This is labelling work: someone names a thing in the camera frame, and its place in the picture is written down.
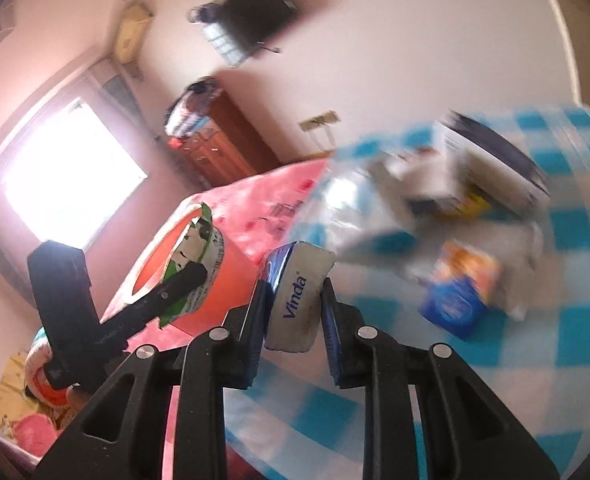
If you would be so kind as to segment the grey wet wipes pack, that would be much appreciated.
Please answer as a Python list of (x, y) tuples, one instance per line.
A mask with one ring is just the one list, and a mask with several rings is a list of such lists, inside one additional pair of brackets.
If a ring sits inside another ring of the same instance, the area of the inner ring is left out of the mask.
[(542, 229), (534, 221), (481, 221), (478, 236), (479, 248), (502, 264), (493, 305), (514, 321), (523, 321), (543, 254)]

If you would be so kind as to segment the white air conditioner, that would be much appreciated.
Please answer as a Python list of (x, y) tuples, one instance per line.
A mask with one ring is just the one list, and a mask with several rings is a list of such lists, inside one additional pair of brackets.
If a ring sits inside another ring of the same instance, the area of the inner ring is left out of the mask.
[(114, 57), (120, 64), (136, 60), (153, 14), (142, 3), (128, 6), (121, 15), (114, 43)]

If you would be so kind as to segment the folded blankets stack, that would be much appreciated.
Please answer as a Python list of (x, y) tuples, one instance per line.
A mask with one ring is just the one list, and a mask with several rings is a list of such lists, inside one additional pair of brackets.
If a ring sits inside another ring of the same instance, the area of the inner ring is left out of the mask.
[(213, 76), (192, 82), (166, 111), (166, 135), (177, 139), (191, 136), (210, 116), (211, 102), (219, 93), (219, 83)]

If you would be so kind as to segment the black wall television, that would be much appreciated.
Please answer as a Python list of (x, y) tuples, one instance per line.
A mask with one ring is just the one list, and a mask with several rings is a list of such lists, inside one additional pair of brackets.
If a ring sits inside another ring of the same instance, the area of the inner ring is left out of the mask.
[(212, 9), (202, 31), (225, 63), (237, 67), (297, 15), (293, 0), (225, 0)]

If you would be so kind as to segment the dark blue white box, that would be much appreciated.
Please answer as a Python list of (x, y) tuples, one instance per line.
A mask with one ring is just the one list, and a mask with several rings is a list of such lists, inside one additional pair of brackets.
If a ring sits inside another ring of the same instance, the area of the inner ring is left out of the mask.
[(516, 216), (529, 217), (549, 206), (545, 173), (500, 133), (457, 112), (436, 122), (432, 133), (459, 177)]

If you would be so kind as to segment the brown wooden cabinet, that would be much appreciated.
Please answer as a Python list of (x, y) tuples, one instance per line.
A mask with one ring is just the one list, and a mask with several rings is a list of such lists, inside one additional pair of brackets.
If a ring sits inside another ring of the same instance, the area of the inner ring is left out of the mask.
[(205, 125), (183, 140), (176, 154), (214, 188), (264, 174), (282, 164), (223, 90), (211, 102)]

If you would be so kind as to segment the green white wrapper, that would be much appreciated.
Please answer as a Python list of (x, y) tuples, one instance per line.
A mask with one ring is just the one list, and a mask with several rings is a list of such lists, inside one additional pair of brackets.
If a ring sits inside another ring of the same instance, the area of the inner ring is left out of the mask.
[(196, 215), (183, 229), (174, 243), (173, 252), (165, 265), (162, 281), (168, 282), (186, 269), (195, 270), (200, 264), (206, 271), (203, 284), (177, 299), (159, 317), (159, 327), (177, 321), (181, 316), (195, 314), (203, 309), (222, 266), (225, 242), (221, 231), (214, 225), (211, 208), (200, 203)]

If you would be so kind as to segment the blue orange snack packet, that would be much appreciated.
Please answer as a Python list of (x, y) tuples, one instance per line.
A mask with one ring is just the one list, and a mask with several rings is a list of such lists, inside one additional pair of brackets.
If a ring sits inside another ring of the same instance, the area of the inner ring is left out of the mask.
[(430, 274), (421, 316), (466, 339), (489, 310), (502, 264), (486, 252), (447, 240)]

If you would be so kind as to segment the yellow wrapper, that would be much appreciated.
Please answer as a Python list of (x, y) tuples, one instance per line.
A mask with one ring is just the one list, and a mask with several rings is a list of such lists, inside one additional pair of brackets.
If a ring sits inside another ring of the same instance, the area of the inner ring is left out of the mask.
[(462, 202), (455, 207), (454, 214), (458, 218), (478, 218), (492, 211), (492, 203), (475, 190), (467, 190)]

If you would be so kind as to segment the white small carton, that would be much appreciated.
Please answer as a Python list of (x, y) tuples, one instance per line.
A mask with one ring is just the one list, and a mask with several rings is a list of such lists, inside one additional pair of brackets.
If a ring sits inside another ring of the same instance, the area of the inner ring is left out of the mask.
[(446, 154), (426, 146), (415, 152), (383, 152), (368, 172), (388, 203), (406, 206), (416, 214), (455, 210), (465, 197), (455, 164)]

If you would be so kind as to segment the window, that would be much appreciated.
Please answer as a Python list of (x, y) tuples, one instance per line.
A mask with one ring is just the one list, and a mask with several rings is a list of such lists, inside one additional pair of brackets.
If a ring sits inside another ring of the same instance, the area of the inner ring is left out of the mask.
[(75, 99), (32, 128), (1, 185), (38, 240), (86, 249), (146, 179), (93, 108)]

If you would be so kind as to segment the clear plastic wrapper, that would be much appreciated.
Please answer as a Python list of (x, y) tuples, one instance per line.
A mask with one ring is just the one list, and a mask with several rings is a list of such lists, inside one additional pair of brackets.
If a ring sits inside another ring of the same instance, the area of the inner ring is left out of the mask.
[(329, 162), (288, 231), (291, 242), (308, 242), (339, 261), (398, 257), (417, 243), (416, 221), (395, 214), (365, 162)]

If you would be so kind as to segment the blue white checkered tablecloth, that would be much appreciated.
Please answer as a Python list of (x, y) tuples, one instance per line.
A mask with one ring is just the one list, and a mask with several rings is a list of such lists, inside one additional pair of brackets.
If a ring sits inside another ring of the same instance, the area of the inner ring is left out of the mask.
[(270, 479), (590, 479), (590, 110), (450, 113), (343, 148), (267, 254)]

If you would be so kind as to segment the white Vinda tissue pack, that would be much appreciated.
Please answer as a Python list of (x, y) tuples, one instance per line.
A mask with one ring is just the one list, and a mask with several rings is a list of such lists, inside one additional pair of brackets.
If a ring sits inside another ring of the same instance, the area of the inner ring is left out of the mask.
[(264, 348), (308, 352), (321, 319), (320, 293), (336, 261), (334, 252), (308, 242), (293, 242), (267, 255), (261, 279), (269, 287)]

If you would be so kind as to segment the pink bed blanket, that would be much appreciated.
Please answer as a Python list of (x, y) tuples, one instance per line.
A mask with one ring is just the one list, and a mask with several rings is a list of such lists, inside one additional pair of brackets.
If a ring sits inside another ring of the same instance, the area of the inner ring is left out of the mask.
[(127, 350), (132, 352), (142, 344), (160, 350), (183, 347), (204, 330), (220, 325), (230, 309), (247, 304), (262, 260), (285, 242), (296, 214), (321, 180), (327, 163), (326, 158), (297, 162), (182, 200), (135, 261), (104, 320), (152, 290), (161, 279), (174, 244), (202, 203), (210, 207), (214, 225), (224, 236), (220, 272), (196, 313), (165, 327), (160, 327), (158, 320), (149, 322), (128, 340)]

